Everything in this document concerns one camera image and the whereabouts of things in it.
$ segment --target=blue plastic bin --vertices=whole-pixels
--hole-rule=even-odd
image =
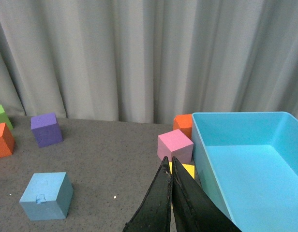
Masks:
[[[243,232],[298,232],[298,120],[286,112],[194,113],[206,194]]]

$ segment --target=pink cube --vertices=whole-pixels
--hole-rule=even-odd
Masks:
[[[172,160],[175,156],[181,163],[191,163],[193,142],[181,130],[160,134],[158,136],[158,157],[165,156]]]

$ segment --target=orange cube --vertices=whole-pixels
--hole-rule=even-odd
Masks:
[[[192,139],[192,115],[177,115],[174,118],[173,130],[179,129],[189,139]]]
[[[6,123],[0,123],[0,158],[10,156],[14,151],[15,140]]]

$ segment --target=purple cube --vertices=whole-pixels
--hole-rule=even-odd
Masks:
[[[55,113],[32,117],[31,131],[39,147],[49,146],[63,141]]]

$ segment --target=light blue cube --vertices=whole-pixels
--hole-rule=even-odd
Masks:
[[[65,219],[72,195],[67,173],[35,173],[20,204],[31,221]]]

